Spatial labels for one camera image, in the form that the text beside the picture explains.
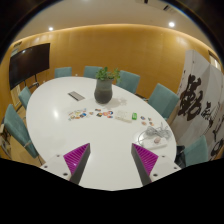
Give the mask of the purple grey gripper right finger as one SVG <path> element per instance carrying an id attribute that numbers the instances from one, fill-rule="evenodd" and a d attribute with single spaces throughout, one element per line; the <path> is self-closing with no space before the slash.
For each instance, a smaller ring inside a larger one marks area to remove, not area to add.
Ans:
<path id="1" fill-rule="evenodd" d="M 151 182 L 150 174 L 158 160 L 158 156 L 135 143 L 132 144 L 131 154 L 136 164 L 142 185 L 148 185 Z"/>

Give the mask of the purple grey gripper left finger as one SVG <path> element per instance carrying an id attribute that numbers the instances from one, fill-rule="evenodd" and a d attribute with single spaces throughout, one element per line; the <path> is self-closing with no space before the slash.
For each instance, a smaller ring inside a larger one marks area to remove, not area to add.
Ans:
<path id="1" fill-rule="evenodd" d="M 64 155 L 64 160 L 71 172 L 70 181 L 79 184 L 90 155 L 90 144 L 84 144 Z"/>

